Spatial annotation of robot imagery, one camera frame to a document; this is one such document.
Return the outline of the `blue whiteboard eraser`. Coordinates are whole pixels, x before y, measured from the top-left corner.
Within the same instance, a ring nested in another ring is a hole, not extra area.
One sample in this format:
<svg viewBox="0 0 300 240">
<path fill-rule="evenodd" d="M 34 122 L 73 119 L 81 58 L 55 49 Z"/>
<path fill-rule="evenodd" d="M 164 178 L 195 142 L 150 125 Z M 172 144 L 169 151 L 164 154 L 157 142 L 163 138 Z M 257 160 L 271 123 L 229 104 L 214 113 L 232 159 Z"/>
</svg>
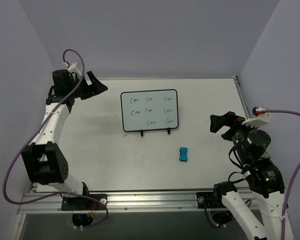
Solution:
<svg viewBox="0 0 300 240">
<path fill-rule="evenodd" d="M 179 148 L 179 161 L 180 162 L 187 162 L 188 161 L 188 148 L 187 147 L 180 147 Z"/>
</svg>

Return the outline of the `small black-framed whiteboard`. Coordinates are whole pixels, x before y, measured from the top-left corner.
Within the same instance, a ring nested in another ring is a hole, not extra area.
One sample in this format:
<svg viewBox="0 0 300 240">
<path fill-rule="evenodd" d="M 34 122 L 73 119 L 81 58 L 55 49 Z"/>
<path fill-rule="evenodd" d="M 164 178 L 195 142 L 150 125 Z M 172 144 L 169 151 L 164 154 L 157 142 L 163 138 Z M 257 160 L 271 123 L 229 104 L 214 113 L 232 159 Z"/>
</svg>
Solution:
<svg viewBox="0 0 300 240">
<path fill-rule="evenodd" d="M 176 89 L 126 91 L 120 95 L 125 132 L 157 131 L 179 127 Z"/>
</svg>

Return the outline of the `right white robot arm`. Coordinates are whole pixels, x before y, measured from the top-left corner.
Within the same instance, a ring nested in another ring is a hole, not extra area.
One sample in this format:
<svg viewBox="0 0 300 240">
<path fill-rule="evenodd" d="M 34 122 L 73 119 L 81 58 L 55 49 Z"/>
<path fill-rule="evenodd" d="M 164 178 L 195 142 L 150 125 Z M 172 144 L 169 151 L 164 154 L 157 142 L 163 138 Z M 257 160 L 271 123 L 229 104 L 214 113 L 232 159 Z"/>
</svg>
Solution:
<svg viewBox="0 0 300 240">
<path fill-rule="evenodd" d="M 217 133 L 222 127 L 228 127 L 221 137 L 233 144 L 228 156 L 236 158 L 233 164 L 247 182 L 261 220 L 251 211 L 253 201 L 243 200 L 235 181 L 216 183 L 212 200 L 231 213 L 249 240 L 293 240 L 283 177 L 267 152 L 272 140 L 259 128 L 268 122 L 268 118 L 261 116 L 245 119 L 232 111 L 210 116 L 210 132 Z"/>
</svg>

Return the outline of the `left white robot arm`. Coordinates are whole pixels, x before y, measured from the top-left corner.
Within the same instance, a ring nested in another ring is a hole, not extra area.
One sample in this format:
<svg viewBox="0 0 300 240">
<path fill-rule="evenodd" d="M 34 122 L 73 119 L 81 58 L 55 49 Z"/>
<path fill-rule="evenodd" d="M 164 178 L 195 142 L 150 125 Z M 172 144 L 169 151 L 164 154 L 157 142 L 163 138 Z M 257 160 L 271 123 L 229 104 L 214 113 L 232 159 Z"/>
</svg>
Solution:
<svg viewBox="0 0 300 240">
<path fill-rule="evenodd" d="M 86 100 L 108 90 L 92 71 L 88 71 L 87 76 L 90 84 L 73 70 L 53 71 L 53 86 L 48 92 L 42 121 L 44 126 L 21 152 L 32 183 L 53 187 L 66 194 L 75 193 L 72 202 L 80 210 L 90 206 L 89 190 L 84 182 L 70 175 L 69 164 L 58 143 L 75 100 Z"/>
</svg>

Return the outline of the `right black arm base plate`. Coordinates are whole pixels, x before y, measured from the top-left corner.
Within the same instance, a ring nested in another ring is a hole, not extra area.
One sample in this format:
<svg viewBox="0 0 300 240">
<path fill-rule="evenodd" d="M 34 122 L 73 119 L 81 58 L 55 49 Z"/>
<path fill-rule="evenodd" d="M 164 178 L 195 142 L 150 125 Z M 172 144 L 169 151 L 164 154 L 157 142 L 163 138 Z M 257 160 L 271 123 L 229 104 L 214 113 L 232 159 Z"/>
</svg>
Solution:
<svg viewBox="0 0 300 240">
<path fill-rule="evenodd" d="M 213 191 L 200 191 L 196 193 L 196 203 L 199 209 L 225 209 L 220 200 L 217 200 Z"/>
</svg>

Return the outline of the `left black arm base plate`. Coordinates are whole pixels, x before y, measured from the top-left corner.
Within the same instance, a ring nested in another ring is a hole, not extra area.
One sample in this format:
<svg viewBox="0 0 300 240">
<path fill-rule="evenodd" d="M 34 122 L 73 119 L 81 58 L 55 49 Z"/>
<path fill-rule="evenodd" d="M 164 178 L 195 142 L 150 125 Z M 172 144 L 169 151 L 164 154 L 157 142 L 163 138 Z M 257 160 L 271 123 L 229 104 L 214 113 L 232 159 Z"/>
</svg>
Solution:
<svg viewBox="0 0 300 240">
<path fill-rule="evenodd" d="M 104 193 L 94 194 L 91 193 L 89 197 L 100 201 L 100 203 L 95 203 L 92 200 L 82 198 L 82 197 L 62 197 L 61 210 L 62 211 L 101 211 L 106 209 L 106 204 L 108 201 L 108 195 Z"/>
</svg>

